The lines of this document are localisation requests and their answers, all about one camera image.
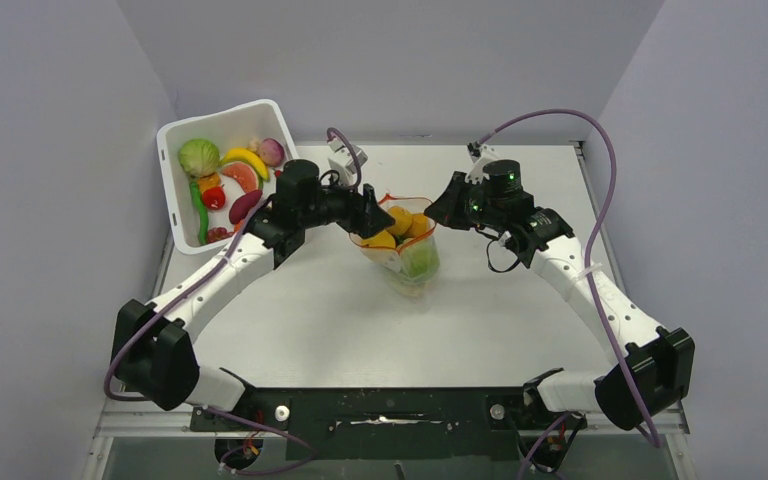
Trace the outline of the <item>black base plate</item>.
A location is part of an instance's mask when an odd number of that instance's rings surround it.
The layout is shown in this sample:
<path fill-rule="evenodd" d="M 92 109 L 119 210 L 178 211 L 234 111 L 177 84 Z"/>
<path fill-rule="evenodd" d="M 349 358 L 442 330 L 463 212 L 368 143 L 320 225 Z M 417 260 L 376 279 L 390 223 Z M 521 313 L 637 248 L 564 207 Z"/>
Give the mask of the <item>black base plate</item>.
<path fill-rule="evenodd" d="M 195 432 L 253 433 L 252 423 L 290 434 L 288 461 L 439 460 L 477 456 L 512 461 L 549 433 L 536 458 L 560 461 L 586 427 L 562 417 L 521 386 L 450 388 L 257 388 L 225 418 L 194 409 Z"/>

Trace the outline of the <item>white plastic bin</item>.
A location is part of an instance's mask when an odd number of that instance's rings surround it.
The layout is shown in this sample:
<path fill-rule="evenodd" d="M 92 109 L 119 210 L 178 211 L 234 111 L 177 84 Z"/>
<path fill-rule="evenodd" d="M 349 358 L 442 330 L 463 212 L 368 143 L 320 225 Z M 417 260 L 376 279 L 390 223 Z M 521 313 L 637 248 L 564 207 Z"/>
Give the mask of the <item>white plastic bin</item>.
<path fill-rule="evenodd" d="M 190 183 L 178 159 L 178 151 L 188 140 L 205 139 L 217 146 L 220 154 L 232 147 L 244 147 L 252 139 L 274 138 L 290 159 L 299 156 L 284 113 L 271 99 L 259 99 L 212 114 L 192 116 L 168 123 L 156 135 L 158 158 L 165 191 L 172 236 L 178 251 L 196 255 L 214 251 L 226 239 L 210 244 L 198 238 L 200 215 L 192 200 Z"/>

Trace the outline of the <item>yellow lemon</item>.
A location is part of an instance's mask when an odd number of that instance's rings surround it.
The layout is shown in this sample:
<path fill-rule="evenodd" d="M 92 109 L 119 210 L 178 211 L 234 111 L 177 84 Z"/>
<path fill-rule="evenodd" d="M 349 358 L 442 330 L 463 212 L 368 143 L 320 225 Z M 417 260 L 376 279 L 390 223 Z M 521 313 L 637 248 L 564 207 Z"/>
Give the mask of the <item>yellow lemon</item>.
<path fill-rule="evenodd" d="M 413 223 L 413 214 L 400 206 L 390 207 L 387 211 L 393 219 L 393 224 L 386 231 L 394 237 L 405 236 Z"/>

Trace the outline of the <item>watermelon slice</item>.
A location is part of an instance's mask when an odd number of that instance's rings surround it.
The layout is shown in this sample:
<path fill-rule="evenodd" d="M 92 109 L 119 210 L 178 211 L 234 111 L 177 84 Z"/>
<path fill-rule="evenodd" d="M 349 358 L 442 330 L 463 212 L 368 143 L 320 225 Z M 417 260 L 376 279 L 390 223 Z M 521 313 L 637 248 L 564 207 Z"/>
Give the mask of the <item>watermelon slice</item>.
<path fill-rule="evenodd" d="M 231 162 L 220 169 L 220 173 L 234 180 L 244 193 L 262 189 L 262 180 L 253 167 L 244 162 Z"/>

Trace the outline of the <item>red tomato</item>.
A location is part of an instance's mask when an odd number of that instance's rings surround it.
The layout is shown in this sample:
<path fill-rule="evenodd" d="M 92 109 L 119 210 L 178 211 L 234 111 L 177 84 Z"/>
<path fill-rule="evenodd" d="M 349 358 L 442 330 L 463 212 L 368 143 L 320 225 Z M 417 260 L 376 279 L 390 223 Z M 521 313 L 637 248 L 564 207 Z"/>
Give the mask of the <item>red tomato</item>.
<path fill-rule="evenodd" d="M 226 195 L 221 186 L 214 186 L 201 193 L 201 201 L 208 211 L 219 211 L 226 204 Z"/>

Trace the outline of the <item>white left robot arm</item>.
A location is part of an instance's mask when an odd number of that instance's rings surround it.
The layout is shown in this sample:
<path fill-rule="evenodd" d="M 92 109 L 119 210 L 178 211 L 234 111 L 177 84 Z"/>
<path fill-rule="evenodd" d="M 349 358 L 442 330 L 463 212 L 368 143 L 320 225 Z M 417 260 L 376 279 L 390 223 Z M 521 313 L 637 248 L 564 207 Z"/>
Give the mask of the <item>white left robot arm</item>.
<path fill-rule="evenodd" d="M 147 303 L 118 312 L 105 380 L 127 389 L 106 395 L 150 401 L 169 411 L 183 404 L 230 412 L 247 384 L 221 367 L 199 364 L 194 345 L 206 326 L 259 278 L 273 272 L 305 241 L 308 230 L 335 223 L 368 238 L 393 224 L 370 184 L 322 184 L 318 166 L 291 160 L 274 192 L 258 196 L 240 229 L 194 274 Z"/>

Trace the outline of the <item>green round fruit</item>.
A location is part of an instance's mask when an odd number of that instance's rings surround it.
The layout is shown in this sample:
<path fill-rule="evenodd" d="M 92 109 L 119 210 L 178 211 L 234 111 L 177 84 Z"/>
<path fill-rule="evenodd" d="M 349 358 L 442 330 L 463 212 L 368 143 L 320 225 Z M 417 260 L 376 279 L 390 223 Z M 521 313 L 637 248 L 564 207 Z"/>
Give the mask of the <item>green round fruit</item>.
<path fill-rule="evenodd" d="M 401 252 L 400 258 L 402 273 L 411 279 L 430 278 L 437 273 L 440 265 L 438 250 L 433 242 L 412 244 Z"/>

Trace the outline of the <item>green cabbage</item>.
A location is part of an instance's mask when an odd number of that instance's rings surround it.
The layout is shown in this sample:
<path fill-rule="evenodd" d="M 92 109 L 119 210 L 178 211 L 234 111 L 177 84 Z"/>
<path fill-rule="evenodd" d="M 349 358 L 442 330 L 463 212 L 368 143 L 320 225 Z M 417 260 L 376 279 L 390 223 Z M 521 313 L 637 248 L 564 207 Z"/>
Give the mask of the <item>green cabbage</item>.
<path fill-rule="evenodd" d="M 221 163 L 219 148 L 203 138 L 186 141 L 179 148 L 177 158 L 183 171 L 193 178 L 214 174 Z"/>

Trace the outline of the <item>green cucumber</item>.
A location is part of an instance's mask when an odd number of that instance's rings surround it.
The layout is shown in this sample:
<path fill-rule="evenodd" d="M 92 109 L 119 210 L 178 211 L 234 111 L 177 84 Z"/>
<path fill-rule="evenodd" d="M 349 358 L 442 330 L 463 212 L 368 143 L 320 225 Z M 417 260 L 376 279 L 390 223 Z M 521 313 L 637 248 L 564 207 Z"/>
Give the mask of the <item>green cucumber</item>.
<path fill-rule="evenodd" d="M 201 190 L 199 189 L 198 183 L 195 180 L 192 180 L 189 183 L 189 191 L 193 208 L 198 216 L 199 225 L 197 238 L 201 245 L 206 245 L 208 243 L 208 231 L 210 228 L 209 214 L 202 200 Z"/>

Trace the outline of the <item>red grapes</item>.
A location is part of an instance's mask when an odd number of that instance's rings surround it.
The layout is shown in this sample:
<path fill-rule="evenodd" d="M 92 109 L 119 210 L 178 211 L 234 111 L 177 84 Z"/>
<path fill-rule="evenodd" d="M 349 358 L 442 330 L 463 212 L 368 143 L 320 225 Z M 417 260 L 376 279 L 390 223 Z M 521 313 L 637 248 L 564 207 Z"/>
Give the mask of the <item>red grapes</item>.
<path fill-rule="evenodd" d="M 233 231 L 229 231 L 225 227 L 215 227 L 206 232 L 205 241 L 207 244 L 212 244 L 227 239 L 233 234 Z"/>

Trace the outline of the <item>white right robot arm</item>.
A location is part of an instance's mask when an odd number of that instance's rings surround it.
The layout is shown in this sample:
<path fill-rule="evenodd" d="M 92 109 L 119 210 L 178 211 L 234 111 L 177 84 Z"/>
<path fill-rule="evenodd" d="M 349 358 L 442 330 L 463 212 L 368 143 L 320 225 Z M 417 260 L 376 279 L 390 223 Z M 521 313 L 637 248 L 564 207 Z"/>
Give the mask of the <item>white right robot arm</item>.
<path fill-rule="evenodd" d="M 424 214 L 453 230 L 496 233 L 521 265 L 570 306 L 611 362 L 605 373 L 554 369 L 528 382 L 522 411 L 532 425 L 548 426 L 562 412 L 601 413 L 629 431 L 651 426 L 654 415 L 686 397 L 692 337 L 646 314 L 585 258 L 572 227 L 524 190 L 518 162 L 492 161 L 477 181 L 454 173 Z"/>

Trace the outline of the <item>clear orange zip bag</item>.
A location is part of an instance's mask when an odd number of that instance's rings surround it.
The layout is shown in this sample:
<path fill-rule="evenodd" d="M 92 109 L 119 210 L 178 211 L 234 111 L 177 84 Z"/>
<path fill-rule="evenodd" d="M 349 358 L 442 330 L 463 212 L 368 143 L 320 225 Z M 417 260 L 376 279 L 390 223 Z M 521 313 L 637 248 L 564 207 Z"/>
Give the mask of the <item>clear orange zip bag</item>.
<path fill-rule="evenodd" d="M 407 209 L 412 214 L 424 214 L 424 210 L 431 204 L 431 200 L 425 197 L 394 196 L 391 194 L 386 194 L 378 201 L 378 203 L 386 211 L 388 211 L 390 207 L 400 206 Z M 439 269 L 437 273 L 430 278 L 407 278 L 402 273 L 402 260 L 400 258 L 400 254 L 408 246 L 415 243 L 433 242 L 436 245 L 434 232 L 437 224 L 433 220 L 431 220 L 431 223 L 432 229 L 423 238 L 405 239 L 404 236 L 395 237 L 397 242 L 397 248 L 395 250 L 362 248 L 360 246 L 360 241 L 364 238 L 361 238 L 356 234 L 350 234 L 349 238 L 351 242 L 360 250 L 360 252 L 378 267 L 379 271 L 383 275 L 383 278 L 390 287 L 405 297 L 419 299 L 424 297 L 432 288 L 438 275 Z"/>

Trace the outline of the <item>orange pepper piece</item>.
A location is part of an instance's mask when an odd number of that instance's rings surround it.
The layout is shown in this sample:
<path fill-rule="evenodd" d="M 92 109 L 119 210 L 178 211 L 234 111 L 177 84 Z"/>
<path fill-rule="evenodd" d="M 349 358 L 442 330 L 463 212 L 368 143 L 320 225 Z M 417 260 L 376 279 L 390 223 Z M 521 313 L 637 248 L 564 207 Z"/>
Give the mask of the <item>orange pepper piece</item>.
<path fill-rule="evenodd" d="M 221 177 L 218 173 L 213 173 L 208 176 L 197 178 L 195 182 L 199 191 L 203 193 L 209 189 L 219 187 L 221 185 Z"/>

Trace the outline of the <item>yellow pear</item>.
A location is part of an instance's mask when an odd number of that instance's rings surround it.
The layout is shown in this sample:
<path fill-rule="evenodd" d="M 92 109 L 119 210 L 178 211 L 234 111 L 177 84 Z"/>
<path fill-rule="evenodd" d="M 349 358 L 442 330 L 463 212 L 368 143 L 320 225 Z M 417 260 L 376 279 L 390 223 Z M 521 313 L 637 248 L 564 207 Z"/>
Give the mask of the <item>yellow pear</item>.
<path fill-rule="evenodd" d="M 369 249 L 395 250 L 397 248 L 397 242 L 396 238 L 391 233 L 384 230 L 370 238 L 362 239 L 360 241 L 360 246 Z"/>

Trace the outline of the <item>purple onion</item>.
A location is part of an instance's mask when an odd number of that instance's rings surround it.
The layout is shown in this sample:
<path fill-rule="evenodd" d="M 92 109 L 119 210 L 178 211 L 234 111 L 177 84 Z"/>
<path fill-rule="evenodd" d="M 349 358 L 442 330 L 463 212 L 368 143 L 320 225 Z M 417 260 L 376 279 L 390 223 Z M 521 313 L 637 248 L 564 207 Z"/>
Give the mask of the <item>purple onion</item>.
<path fill-rule="evenodd" d="M 263 139 L 256 149 L 256 154 L 269 167 L 280 167 L 286 159 L 283 145 L 274 138 Z"/>

